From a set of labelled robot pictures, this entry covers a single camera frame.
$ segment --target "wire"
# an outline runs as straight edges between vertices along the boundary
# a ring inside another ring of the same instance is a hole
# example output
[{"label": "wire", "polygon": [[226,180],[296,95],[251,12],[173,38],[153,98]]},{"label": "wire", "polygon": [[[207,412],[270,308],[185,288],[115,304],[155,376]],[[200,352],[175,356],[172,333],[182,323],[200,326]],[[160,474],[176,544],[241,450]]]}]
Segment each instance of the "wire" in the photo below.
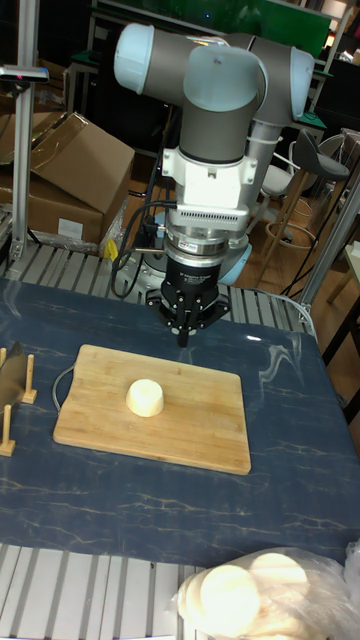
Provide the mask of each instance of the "wire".
[{"label": "wire", "polygon": [[[358,219],[358,221],[355,224],[355,227],[352,229],[352,231],[350,231],[348,237],[346,238],[346,240],[344,240],[341,248],[339,249],[339,251],[337,252],[335,258],[334,258],[334,262],[336,262],[336,260],[338,260],[338,258],[341,256],[342,252],[344,251],[346,245],[348,245],[351,240],[353,239],[355,233],[357,232],[358,228],[360,226],[360,217]],[[309,275],[309,273],[312,272],[314,268],[314,265],[312,267],[310,267],[310,269],[308,269],[307,271],[305,271],[305,273],[303,273],[301,276],[299,276],[296,280],[293,281],[293,285],[297,284],[298,282],[300,282],[300,280],[302,280],[303,278],[305,278],[306,276]],[[298,291],[296,291],[295,293],[292,293],[290,298],[295,298],[297,295],[299,295],[299,293],[302,293],[303,288],[299,289]]]},{"label": "wire", "polygon": [[291,298],[288,298],[287,296],[283,296],[283,295],[278,294],[278,293],[270,293],[269,291],[263,291],[263,289],[249,288],[249,289],[247,289],[247,291],[255,291],[257,293],[265,293],[267,296],[269,296],[269,298],[277,298],[278,300],[285,300],[285,302],[288,302],[288,303],[292,304],[293,307],[295,307],[295,309],[297,309],[297,311],[302,315],[302,317],[305,320],[305,322],[307,322],[310,325],[311,333],[312,333],[313,337],[315,338],[315,340],[317,342],[317,335],[316,335],[316,330],[315,330],[313,319],[312,319],[310,313],[308,312],[308,310],[305,309],[305,307],[303,307],[301,304],[299,304],[298,302],[295,302],[295,300],[291,300]]},{"label": "wire", "polygon": [[338,197],[337,197],[336,201],[334,202],[334,204],[333,204],[333,206],[332,206],[332,208],[331,208],[331,211],[329,211],[329,213],[327,214],[326,218],[323,220],[322,224],[320,225],[320,228],[319,228],[319,230],[318,230],[318,232],[317,232],[317,234],[316,234],[316,236],[315,236],[315,240],[314,240],[314,242],[312,243],[311,247],[309,248],[309,250],[308,250],[308,252],[307,252],[307,254],[306,254],[306,256],[305,256],[304,260],[302,261],[302,263],[301,263],[301,265],[300,265],[300,267],[298,268],[298,270],[297,270],[297,272],[296,272],[296,274],[295,274],[295,276],[294,276],[293,280],[290,282],[290,284],[289,284],[287,287],[285,287],[285,289],[283,289],[283,290],[282,290],[281,295],[283,295],[283,294],[289,294],[289,293],[290,293],[290,291],[291,291],[291,289],[293,288],[293,286],[294,286],[297,282],[299,282],[299,280],[302,280],[302,278],[304,278],[304,277],[305,277],[305,275],[307,275],[308,273],[310,273],[310,271],[307,271],[307,272],[306,272],[306,274],[301,275],[301,272],[302,272],[303,268],[305,267],[305,265],[306,265],[306,263],[307,263],[307,261],[308,261],[308,259],[309,259],[310,255],[311,255],[311,253],[312,253],[312,251],[313,251],[313,249],[314,249],[314,247],[315,247],[316,243],[319,241],[319,238],[320,238],[320,236],[321,236],[321,234],[322,234],[322,232],[323,232],[323,230],[324,230],[325,226],[327,225],[327,223],[328,223],[328,221],[329,221],[330,217],[332,216],[333,211],[334,211],[334,210],[335,210],[335,208],[338,206],[338,203],[339,203],[339,201],[340,201],[340,198],[341,198],[342,194],[344,193],[344,191],[346,190],[346,188],[347,188],[348,184],[350,183],[350,180],[351,180],[352,176],[354,175],[354,171],[355,171],[355,169],[357,168],[357,166],[358,166],[359,162],[360,162],[360,158],[358,158],[358,159],[357,159],[357,161],[356,161],[356,163],[355,163],[355,165],[354,165],[354,167],[353,167],[353,169],[352,169],[352,171],[351,171],[351,173],[350,173],[350,175],[349,175],[349,177],[348,177],[348,179],[347,179],[347,181],[346,181],[346,183],[345,183],[345,185],[344,185],[344,187],[343,187],[343,189],[342,189],[341,193],[339,193],[339,195],[338,195]]},{"label": "wire", "polygon": [[52,395],[53,403],[54,403],[58,413],[60,412],[60,409],[61,409],[61,406],[59,404],[59,400],[57,399],[57,395],[56,395],[58,384],[59,384],[60,380],[62,380],[62,378],[64,376],[66,376],[67,373],[70,373],[71,371],[73,371],[73,369],[74,369],[74,365],[71,365],[71,367],[68,367],[67,369],[65,369],[65,371],[63,371],[62,373],[60,373],[58,375],[58,377],[56,378],[56,380],[55,380],[55,382],[53,384],[51,395]]},{"label": "wire", "polygon": [[28,234],[31,238],[31,240],[33,240],[34,242],[36,242],[36,244],[41,244],[39,238],[36,237],[35,233],[33,233],[30,229],[30,227],[28,227]]},{"label": "wire", "polygon": [[0,139],[3,137],[3,135],[4,135],[4,133],[5,133],[6,129],[7,129],[7,126],[9,124],[10,120],[11,120],[11,116],[12,116],[12,113],[9,113],[7,119],[5,120],[3,128],[0,131]]},{"label": "wire", "polygon": [[136,248],[136,247],[132,247],[131,249],[128,249],[127,251],[125,251],[125,247],[126,247],[128,239],[129,239],[129,236],[130,236],[130,233],[131,233],[131,229],[134,226],[134,224],[135,224],[137,218],[140,216],[140,214],[141,214],[141,220],[142,220],[145,212],[150,207],[157,207],[157,206],[164,206],[164,207],[169,207],[169,208],[175,209],[176,208],[176,202],[175,202],[175,200],[155,200],[153,202],[149,202],[149,203],[143,204],[132,215],[132,217],[130,219],[130,222],[129,222],[126,230],[125,230],[124,237],[123,237],[122,243],[121,243],[121,247],[119,249],[119,253],[118,253],[116,259],[113,262],[112,270],[111,270],[111,291],[113,292],[113,294],[117,298],[120,298],[121,300],[124,300],[125,298],[127,298],[130,295],[130,293],[132,292],[132,290],[134,289],[134,286],[136,284],[136,281],[137,281],[137,278],[139,276],[140,269],[142,267],[142,263],[143,263],[143,260],[144,260],[144,257],[142,255],[140,260],[139,260],[139,264],[138,264],[136,273],[134,275],[133,282],[132,282],[131,286],[129,287],[129,289],[126,291],[126,293],[124,293],[124,294],[117,293],[117,291],[116,291],[116,274],[118,273],[118,271],[120,271],[121,269],[124,268],[125,264],[127,263],[127,261],[130,258],[131,253],[133,253],[135,251],[135,248]]}]

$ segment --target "table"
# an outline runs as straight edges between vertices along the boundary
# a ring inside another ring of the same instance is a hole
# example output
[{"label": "table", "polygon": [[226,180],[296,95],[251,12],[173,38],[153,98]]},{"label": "table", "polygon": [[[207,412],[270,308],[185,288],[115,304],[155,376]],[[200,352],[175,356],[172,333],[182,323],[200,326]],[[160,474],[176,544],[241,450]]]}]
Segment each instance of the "table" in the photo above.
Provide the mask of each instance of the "table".
[{"label": "table", "polygon": [[[38,390],[0,460],[1,542],[200,566],[279,545],[344,560],[360,534],[360,467],[312,337],[219,321],[179,349],[146,307],[5,280],[0,299],[2,343],[34,353]],[[53,442],[52,384],[83,343],[240,374],[250,474]]]}]

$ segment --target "chair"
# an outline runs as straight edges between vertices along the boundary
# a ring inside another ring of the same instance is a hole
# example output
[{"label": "chair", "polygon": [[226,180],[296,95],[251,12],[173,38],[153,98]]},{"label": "chair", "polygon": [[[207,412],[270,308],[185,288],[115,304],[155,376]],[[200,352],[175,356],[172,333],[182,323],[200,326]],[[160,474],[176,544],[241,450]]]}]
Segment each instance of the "chair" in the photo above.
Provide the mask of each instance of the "chair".
[{"label": "chair", "polygon": [[[328,157],[331,157],[340,148],[343,141],[344,141],[344,134],[342,133],[336,136],[332,136],[331,138],[328,138],[327,140],[324,140],[324,142],[321,142],[319,144],[318,146],[319,152]],[[295,144],[296,144],[295,141],[290,143],[289,158],[284,158],[283,156],[280,156],[278,153],[274,153],[274,156],[276,158],[279,158],[280,160],[283,160],[284,162],[288,163],[288,170],[285,171],[284,169],[280,169],[279,167],[276,167],[273,164],[270,164],[270,166],[268,167],[268,170],[264,178],[264,182],[260,190],[260,193],[263,195],[264,200],[259,206],[254,219],[248,226],[246,230],[247,234],[250,234],[253,228],[255,227],[255,225],[263,218],[265,218],[266,220],[269,220],[269,222],[274,222],[276,220],[278,216],[278,211],[275,209],[271,209],[269,207],[269,203],[271,198],[280,198],[281,201],[283,201],[291,189],[294,177],[296,175],[296,171],[299,169],[299,167],[296,164],[294,164],[294,161],[293,161]],[[317,177],[318,176],[314,173],[310,174],[304,186],[303,191],[307,191],[308,189],[311,189]],[[285,235],[287,235],[288,239],[291,240],[292,235],[290,231],[286,230],[285,228],[284,232],[285,232]]]},{"label": "chair", "polygon": [[283,206],[275,222],[278,226],[278,231],[275,236],[272,236],[273,240],[271,237],[267,238],[260,254],[260,260],[263,262],[260,273],[257,277],[256,286],[260,282],[276,246],[281,242],[284,229],[289,223],[291,215],[309,178],[314,174],[315,177],[320,176],[321,178],[326,178],[327,180],[338,183],[334,189],[329,205],[329,210],[331,210],[333,203],[336,201],[343,189],[345,180],[349,176],[349,170],[346,167],[332,158],[329,158],[324,153],[321,153],[314,137],[306,129],[302,129],[299,133],[296,144],[294,145],[293,157],[294,164],[300,167],[300,169],[299,171],[296,171],[293,178],[291,178],[291,186],[288,191],[288,195],[284,200]]}]

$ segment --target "floor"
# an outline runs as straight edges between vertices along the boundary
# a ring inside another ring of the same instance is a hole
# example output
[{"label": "floor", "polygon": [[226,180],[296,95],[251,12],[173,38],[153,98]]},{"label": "floor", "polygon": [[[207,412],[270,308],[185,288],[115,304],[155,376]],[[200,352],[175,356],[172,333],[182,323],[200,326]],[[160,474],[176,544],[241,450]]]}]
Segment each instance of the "floor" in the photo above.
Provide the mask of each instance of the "floor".
[{"label": "floor", "polygon": [[[145,190],[152,163],[153,160],[151,158],[137,158],[132,176],[132,189]],[[159,197],[161,187],[160,177],[154,189],[153,197]],[[127,219],[130,218],[138,206],[139,198],[131,197],[126,212]],[[308,212],[307,207],[301,203],[298,205],[298,210],[305,214]],[[293,221],[299,226],[306,226],[308,218],[304,215],[295,214]],[[252,254],[235,286],[242,288],[255,286],[256,276],[260,269],[259,255],[266,237],[265,224],[259,223],[250,238],[253,246]],[[303,244],[307,242],[307,239],[304,234],[295,230],[294,242]],[[301,250],[279,247],[264,274],[259,285],[260,288],[265,291],[280,293],[291,282],[303,257],[304,252]],[[359,295],[358,287],[355,281],[352,280],[332,304],[327,302],[329,294],[341,279],[346,268],[345,262],[339,262],[329,271],[311,309],[321,352],[325,350]],[[360,380],[360,360],[350,337],[345,340],[332,360],[328,367],[328,372],[336,391],[350,399],[359,388]],[[360,416],[357,416],[350,425],[350,431],[360,457]]]}]

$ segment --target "brown cardboard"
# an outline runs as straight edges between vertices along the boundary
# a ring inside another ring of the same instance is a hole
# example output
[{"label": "brown cardboard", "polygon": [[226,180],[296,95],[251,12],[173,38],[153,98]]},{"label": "brown cardboard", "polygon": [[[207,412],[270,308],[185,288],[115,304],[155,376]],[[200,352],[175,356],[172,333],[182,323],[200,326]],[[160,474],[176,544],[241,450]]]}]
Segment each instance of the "brown cardboard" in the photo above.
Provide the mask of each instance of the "brown cardboard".
[{"label": "brown cardboard", "polygon": [[[0,202],[12,201],[12,175],[9,169],[0,173]],[[38,176],[31,176],[29,227],[34,231],[59,234],[70,222],[67,237],[99,244],[104,216],[95,209]]]},{"label": "brown cardboard", "polygon": [[[63,111],[64,107],[58,104],[40,104],[34,102],[34,113],[49,113],[50,111]],[[9,93],[0,92],[0,116],[15,112],[15,100]]]},{"label": "brown cardboard", "polygon": [[[82,116],[63,116],[34,115],[29,225],[58,234],[59,220],[69,220],[83,224],[79,240],[98,244],[126,199],[135,152]],[[0,139],[0,165],[13,160],[14,125],[12,116]],[[11,191],[5,182],[3,192]]]},{"label": "brown cardboard", "polygon": [[101,211],[106,231],[126,197],[134,154],[73,113],[33,150],[31,170]]},{"label": "brown cardboard", "polygon": [[[33,130],[32,130],[32,145],[37,144],[42,136],[46,134],[50,129],[57,124],[63,117],[63,113],[58,111],[53,113],[34,113],[33,115]],[[0,131],[4,129],[4,133],[0,138],[0,165],[10,164],[14,160],[14,145],[15,145],[15,115],[1,116],[0,117]]]}]

